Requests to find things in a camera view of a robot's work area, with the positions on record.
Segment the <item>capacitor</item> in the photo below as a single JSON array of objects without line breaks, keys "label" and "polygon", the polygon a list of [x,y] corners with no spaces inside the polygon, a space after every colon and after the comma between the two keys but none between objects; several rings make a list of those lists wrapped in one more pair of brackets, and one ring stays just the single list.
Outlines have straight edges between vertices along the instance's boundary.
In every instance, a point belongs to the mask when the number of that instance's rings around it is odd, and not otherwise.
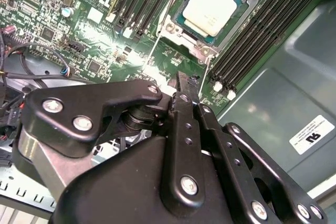
[{"label": "capacitor", "polygon": [[73,15],[73,11],[74,11],[74,9],[72,9],[70,7],[65,7],[65,8],[62,8],[61,14],[64,18],[69,18]]},{"label": "capacitor", "polygon": [[16,29],[17,29],[16,26],[10,25],[10,26],[7,26],[3,29],[3,33],[8,34],[8,35],[13,34],[13,33],[16,32]]}]

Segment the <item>silver screw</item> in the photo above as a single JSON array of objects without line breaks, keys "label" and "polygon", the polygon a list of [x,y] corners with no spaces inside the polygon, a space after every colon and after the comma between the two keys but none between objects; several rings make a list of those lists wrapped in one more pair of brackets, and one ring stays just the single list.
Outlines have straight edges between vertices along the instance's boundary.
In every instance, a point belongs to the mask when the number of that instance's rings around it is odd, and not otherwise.
[{"label": "silver screw", "polygon": [[302,214],[302,216],[304,216],[306,219],[310,218],[310,215],[309,215],[307,209],[303,205],[298,205],[298,209],[299,209],[300,213]]},{"label": "silver screw", "polygon": [[233,131],[236,132],[237,134],[240,133],[240,129],[238,129],[237,126],[233,125],[233,126],[232,126],[232,129],[233,129]]},{"label": "silver screw", "polygon": [[184,95],[184,94],[181,94],[181,95],[180,95],[180,98],[181,98],[183,101],[185,101],[185,102],[188,102],[188,101],[189,101],[188,97],[187,97],[186,95]]},{"label": "silver screw", "polygon": [[92,122],[84,116],[78,116],[73,121],[74,127],[80,131],[89,131],[92,129]]},{"label": "silver screw", "polygon": [[262,204],[260,204],[257,201],[253,201],[252,202],[252,209],[254,211],[254,213],[262,220],[266,220],[267,219],[267,213],[265,208],[263,207]]},{"label": "silver screw", "polygon": [[152,93],[154,93],[154,94],[157,94],[157,88],[155,87],[155,86],[148,86],[148,89],[149,89],[149,91],[151,91]]},{"label": "silver screw", "polygon": [[211,110],[207,106],[203,106],[203,110],[207,113],[211,113]]},{"label": "silver screw", "polygon": [[182,189],[189,195],[197,194],[198,187],[196,181],[188,176],[184,176],[181,178],[181,186]]},{"label": "silver screw", "polygon": [[44,101],[42,103],[42,107],[43,109],[45,109],[46,111],[50,113],[58,113],[58,112],[61,112],[63,109],[62,103],[54,99],[49,99],[49,100]]},{"label": "silver screw", "polygon": [[323,216],[321,214],[321,212],[317,209],[317,207],[315,206],[310,206],[310,209],[313,211],[313,213],[317,216],[317,218],[319,219],[323,219]]}]

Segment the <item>ul label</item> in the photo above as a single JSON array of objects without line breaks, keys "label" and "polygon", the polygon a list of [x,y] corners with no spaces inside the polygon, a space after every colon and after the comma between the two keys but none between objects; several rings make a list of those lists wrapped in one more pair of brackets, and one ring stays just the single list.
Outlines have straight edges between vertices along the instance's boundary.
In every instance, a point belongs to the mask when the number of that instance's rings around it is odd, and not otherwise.
[{"label": "ul label", "polygon": [[289,143],[301,155],[323,139],[334,128],[335,126],[332,123],[323,116],[318,115],[298,134],[292,137]]}]

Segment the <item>cable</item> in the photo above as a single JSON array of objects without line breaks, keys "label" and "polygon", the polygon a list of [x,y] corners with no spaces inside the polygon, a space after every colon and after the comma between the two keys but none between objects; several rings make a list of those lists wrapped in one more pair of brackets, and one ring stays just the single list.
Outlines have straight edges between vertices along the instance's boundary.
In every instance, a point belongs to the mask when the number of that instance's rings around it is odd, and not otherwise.
[{"label": "cable", "polygon": [[67,62],[65,61],[65,59],[63,58],[62,55],[60,55],[57,51],[55,51],[54,49],[52,49],[51,47],[48,47],[46,45],[40,44],[40,43],[35,43],[35,42],[29,42],[29,43],[24,43],[24,44],[20,44],[17,46],[12,47],[7,54],[5,55],[6,57],[9,57],[13,52],[17,51],[20,48],[24,48],[24,47],[30,47],[30,46],[36,46],[36,47],[43,47],[48,49],[49,51],[51,51],[57,58],[60,59],[60,61],[64,64],[65,68],[67,69],[67,73],[65,74],[65,76],[69,77],[70,76],[70,67],[67,64]]},{"label": "cable", "polygon": [[68,81],[78,81],[86,84],[96,84],[93,81],[88,81],[77,77],[65,77],[61,74],[49,74],[49,75],[26,75],[20,73],[4,73],[4,75],[9,79],[21,79],[21,80],[68,80]]},{"label": "cable", "polygon": [[[27,65],[27,62],[26,62],[26,57],[21,54],[21,57],[20,57],[20,62],[21,62],[21,65],[23,67],[23,69],[26,71],[26,73],[28,75],[31,75],[31,76],[34,76],[35,74],[29,69],[28,65]],[[48,88],[48,86],[42,81],[42,80],[38,80],[38,79],[35,79],[34,80],[36,82],[37,85],[40,86],[40,88],[42,89],[46,89]]]}]

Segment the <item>black mechanical arm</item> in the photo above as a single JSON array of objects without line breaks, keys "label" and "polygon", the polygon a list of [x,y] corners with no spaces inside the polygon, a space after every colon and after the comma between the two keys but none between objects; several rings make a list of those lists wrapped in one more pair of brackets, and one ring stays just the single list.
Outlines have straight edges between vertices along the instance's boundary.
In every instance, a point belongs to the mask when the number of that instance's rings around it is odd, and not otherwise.
[{"label": "black mechanical arm", "polygon": [[[14,163],[54,196],[50,223],[327,223],[243,129],[219,125],[195,79],[179,72],[176,90],[137,80],[26,97]],[[152,136],[92,166],[96,145],[142,129]]]}]

